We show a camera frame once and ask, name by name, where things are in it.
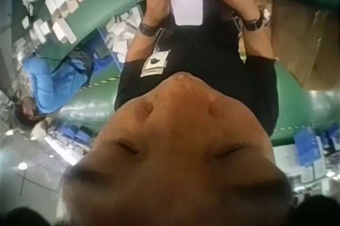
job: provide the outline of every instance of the blue plastic crate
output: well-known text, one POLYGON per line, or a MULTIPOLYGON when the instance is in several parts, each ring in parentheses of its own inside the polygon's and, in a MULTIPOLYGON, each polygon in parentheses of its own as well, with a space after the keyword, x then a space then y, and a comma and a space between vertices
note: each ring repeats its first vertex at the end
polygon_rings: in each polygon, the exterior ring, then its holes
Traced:
POLYGON ((310 166, 321 158, 317 137, 312 128, 304 128, 294 136, 300 166, 310 166))

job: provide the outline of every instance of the yellow striped line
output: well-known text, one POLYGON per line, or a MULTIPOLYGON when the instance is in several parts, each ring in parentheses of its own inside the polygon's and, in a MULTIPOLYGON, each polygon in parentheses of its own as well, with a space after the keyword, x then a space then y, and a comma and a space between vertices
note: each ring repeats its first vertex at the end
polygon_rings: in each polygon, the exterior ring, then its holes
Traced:
POLYGON ((79 91, 85 90, 85 89, 89 89, 89 88, 93 88, 93 87, 97 87, 97 86, 99 86, 101 84, 105 84, 105 83, 108 83, 110 81, 115 81, 115 80, 118 80, 118 79, 119 79, 119 77, 110 77, 107 80, 102 80, 102 81, 99 81, 99 82, 96 82, 96 83, 92 83, 92 84, 90 84, 87 87, 83 87, 79 91))

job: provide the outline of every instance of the wristwatch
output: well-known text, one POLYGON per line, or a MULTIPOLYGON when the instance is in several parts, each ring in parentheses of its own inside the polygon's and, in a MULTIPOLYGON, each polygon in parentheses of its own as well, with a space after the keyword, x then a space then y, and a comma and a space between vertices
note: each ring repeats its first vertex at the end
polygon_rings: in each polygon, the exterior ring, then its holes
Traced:
POLYGON ((260 18, 258 20, 244 20, 242 19, 243 26, 248 31, 260 30, 271 22, 271 14, 265 7, 259 7, 260 18))
POLYGON ((139 24, 139 31, 142 33, 142 35, 152 37, 155 34, 157 34, 157 32, 159 31, 159 27, 150 27, 144 24, 143 22, 141 22, 139 24))

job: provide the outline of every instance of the tiled floor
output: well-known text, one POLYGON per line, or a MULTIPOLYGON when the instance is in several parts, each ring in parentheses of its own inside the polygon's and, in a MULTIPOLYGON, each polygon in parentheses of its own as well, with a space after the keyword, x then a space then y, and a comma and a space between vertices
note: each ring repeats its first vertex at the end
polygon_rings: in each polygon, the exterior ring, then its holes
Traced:
MULTIPOLYGON (((5 130, 0 122, 0 133, 5 130)), ((28 206, 54 222, 59 183, 68 165, 46 143, 20 134, 0 136, 0 145, 0 212, 28 206), (28 168, 18 170, 20 162, 28 168)))

